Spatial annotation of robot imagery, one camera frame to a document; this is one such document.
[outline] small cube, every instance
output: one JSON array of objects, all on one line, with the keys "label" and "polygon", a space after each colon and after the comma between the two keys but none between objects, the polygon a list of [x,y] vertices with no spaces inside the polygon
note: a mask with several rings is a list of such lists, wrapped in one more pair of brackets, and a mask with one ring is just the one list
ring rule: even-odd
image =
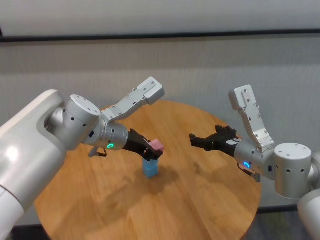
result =
[{"label": "small cube", "polygon": [[[153,147],[154,150],[160,150],[162,152],[165,150],[164,145],[158,139],[151,141],[149,144],[151,147]],[[151,178],[157,175],[159,170],[158,160],[151,159],[150,161],[147,161],[145,159],[142,159],[142,170],[147,178]]]}]

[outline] cylindrical robot joint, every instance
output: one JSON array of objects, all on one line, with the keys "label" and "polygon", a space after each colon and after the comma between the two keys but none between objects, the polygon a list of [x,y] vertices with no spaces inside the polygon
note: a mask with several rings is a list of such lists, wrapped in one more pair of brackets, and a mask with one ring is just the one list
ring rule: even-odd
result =
[{"label": "cylindrical robot joint", "polygon": [[283,143],[274,149],[275,190],[278,194],[300,199],[311,190],[311,150],[297,143]]}]

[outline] round wooden table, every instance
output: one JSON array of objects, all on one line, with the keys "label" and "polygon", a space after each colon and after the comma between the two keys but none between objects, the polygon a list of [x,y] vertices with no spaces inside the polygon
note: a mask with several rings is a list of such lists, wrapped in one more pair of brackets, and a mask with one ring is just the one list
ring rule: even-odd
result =
[{"label": "round wooden table", "polygon": [[142,158],[126,150],[89,158],[90,146],[67,154],[35,202],[53,240],[236,240],[251,225],[261,186],[219,151],[190,146],[226,124],[172,101],[143,106],[120,121],[165,146],[159,174],[148,179]]}]

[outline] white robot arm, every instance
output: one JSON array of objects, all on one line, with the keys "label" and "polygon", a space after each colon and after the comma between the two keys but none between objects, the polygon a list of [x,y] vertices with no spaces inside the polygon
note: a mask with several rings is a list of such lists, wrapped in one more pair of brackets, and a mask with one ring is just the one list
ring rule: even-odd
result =
[{"label": "white robot arm", "polygon": [[298,143],[275,146],[265,128],[259,105],[250,85],[229,93],[234,110],[244,122],[255,145],[236,136],[231,127],[215,126],[216,133],[200,138],[190,134],[192,146],[206,151],[218,150],[235,158],[238,167],[256,182],[260,175],[275,181],[275,190],[285,198],[301,199],[298,214],[315,240],[320,240],[320,153]]},{"label": "white robot arm", "polygon": [[57,174],[67,151],[80,143],[93,146],[90,157],[106,157],[106,149],[125,149],[146,160],[158,159],[162,151],[116,120],[164,94],[163,86],[150,77],[101,112],[84,97],[72,95],[65,104],[58,91],[48,90],[0,127],[0,240]]}]

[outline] metal bracket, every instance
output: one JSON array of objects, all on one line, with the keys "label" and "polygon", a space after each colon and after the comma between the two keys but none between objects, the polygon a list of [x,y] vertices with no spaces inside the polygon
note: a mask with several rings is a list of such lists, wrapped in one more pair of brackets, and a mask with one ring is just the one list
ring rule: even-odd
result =
[{"label": "metal bracket", "polygon": [[263,153],[269,149],[275,142],[262,121],[252,87],[250,85],[238,87],[229,93],[229,98],[232,108],[240,113],[245,129],[256,143],[257,150]]},{"label": "metal bracket", "polygon": [[117,104],[102,111],[109,121],[128,118],[143,105],[152,105],[165,95],[163,86],[153,77],[149,77]]}]

